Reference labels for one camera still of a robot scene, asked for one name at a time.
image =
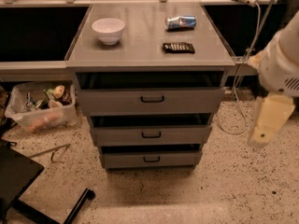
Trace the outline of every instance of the white bowl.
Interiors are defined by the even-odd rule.
[[[114,45],[121,39],[124,26],[119,19],[100,19],[93,23],[92,28],[104,44]]]

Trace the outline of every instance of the gray countertop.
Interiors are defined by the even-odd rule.
[[[168,32],[167,17],[193,15],[193,30]],[[92,29],[94,21],[118,18],[125,22],[119,43],[104,45]],[[188,42],[195,54],[165,53],[163,42]],[[67,67],[222,66],[235,63],[198,2],[139,2],[95,4],[70,53]]]

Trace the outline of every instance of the cabinet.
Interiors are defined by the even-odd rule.
[[[167,32],[164,19],[194,15],[194,30]],[[105,46],[91,24],[115,17],[121,41]],[[195,54],[169,54],[162,41],[193,43]],[[234,63],[200,4],[93,5],[67,62],[78,102],[106,169],[196,166]]]

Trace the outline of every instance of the white cable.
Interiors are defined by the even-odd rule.
[[[257,36],[259,35],[259,31],[260,31],[261,8],[260,8],[260,5],[259,5],[258,3],[256,3],[256,6],[257,6],[257,8],[258,8],[258,19],[257,19],[257,24],[256,24],[255,36],[254,36],[254,38],[253,38],[252,43],[253,43],[253,42],[255,43],[255,41],[256,41],[257,38],[258,38]],[[239,97],[238,97],[237,92],[236,92],[236,89],[235,89],[236,86],[237,86],[237,84],[238,84],[239,81],[240,81],[240,78],[241,78],[241,77],[239,77],[238,80],[236,80],[236,78],[237,78],[237,74],[238,74],[238,72],[239,72],[239,70],[240,70],[240,67],[245,63],[245,60],[246,60],[246,58],[247,58],[247,56],[248,56],[248,52],[249,52],[249,50],[248,50],[247,52],[245,52],[245,54],[244,54],[244,56],[243,56],[243,59],[242,59],[242,63],[237,67],[237,69],[236,69],[236,71],[235,71],[235,78],[234,78],[234,83],[233,83],[233,92],[234,92],[235,99],[236,99],[236,102],[237,102],[237,104],[238,104],[238,107],[239,107],[241,116],[242,116],[242,118],[243,118],[243,120],[244,120],[244,128],[243,128],[241,131],[236,131],[236,132],[228,131],[228,130],[226,130],[226,129],[223,128],[223,126],[222,126],[222,124],[221,124],[221,120],[220,120],[220,118],[219,118],[219,115],[218,115],[218,113],[216,114],[217,122],[218,122],[220,128],[221,128],[223,131],[225,131],[226,133],[228,133],[228,134],[234,134],[234,135],[236,135],[236,134],[242,134],[242,133],[247,129],[247,126],[248,126],[248,122],[247,122],[247,120],[246,120],[245,114],[244,114],[243,109],[242,109],[241,104],[240,104]]]

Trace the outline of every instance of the black tabletop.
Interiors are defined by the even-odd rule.
[[[43,170],[39,163],[0,146],[0,219]]]

